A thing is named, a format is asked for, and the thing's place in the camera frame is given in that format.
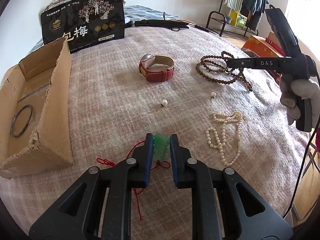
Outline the pink sleeve forearm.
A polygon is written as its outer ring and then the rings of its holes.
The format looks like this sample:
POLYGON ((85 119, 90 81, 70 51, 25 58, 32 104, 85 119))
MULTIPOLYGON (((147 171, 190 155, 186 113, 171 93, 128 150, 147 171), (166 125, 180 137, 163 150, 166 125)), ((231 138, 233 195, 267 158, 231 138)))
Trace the pink sleeve forearm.
POLYGON ((318 128, 316 130, 316 140, 315 140, 315 143, 316 143, 316 147, 317 147, 317 152, 320 153, 320 128, 318 128))

